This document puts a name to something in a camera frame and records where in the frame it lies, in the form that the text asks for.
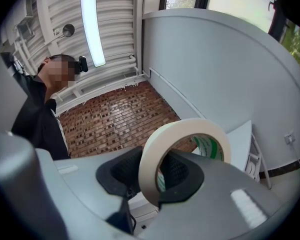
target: red brick tile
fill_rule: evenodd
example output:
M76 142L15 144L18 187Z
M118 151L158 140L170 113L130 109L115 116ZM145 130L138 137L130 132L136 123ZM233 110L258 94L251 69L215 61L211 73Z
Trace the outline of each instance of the red brick tile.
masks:
M178 120L148 82L105 93L60 115L72 158L144 146L156 129ZM184 139L175 147L191 152L196 143Z

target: tape roll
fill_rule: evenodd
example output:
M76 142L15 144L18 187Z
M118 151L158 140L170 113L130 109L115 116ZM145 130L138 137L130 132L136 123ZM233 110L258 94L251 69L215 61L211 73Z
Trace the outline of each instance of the tape roll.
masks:
M191 118L161 126L145 143L139 165L139 186L142 194L151 204L158 206L160 192L157 179L162 160L174 144L193 136L212 138L223 155L223 161L231 162L231 147L228 137L215 123L201 118Z

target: ceiling light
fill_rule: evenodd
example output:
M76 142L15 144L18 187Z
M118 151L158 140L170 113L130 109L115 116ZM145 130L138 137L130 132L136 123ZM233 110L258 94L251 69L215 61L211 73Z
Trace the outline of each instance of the ceiling light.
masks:
M84 33L90 54L95 67L106 64L104 51L102 50L98 19L97 0L81 0L81 13Z

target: white curved wall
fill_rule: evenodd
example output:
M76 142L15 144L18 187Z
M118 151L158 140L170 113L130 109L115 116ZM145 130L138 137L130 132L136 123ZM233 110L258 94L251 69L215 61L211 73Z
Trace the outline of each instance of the white curved wall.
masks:
M209 120L229 132L252 120L269 169L300 158L300 66L277 41L239 18L203 9L144 15L143 69L155 69ZM152 74L182 118L194 112Z

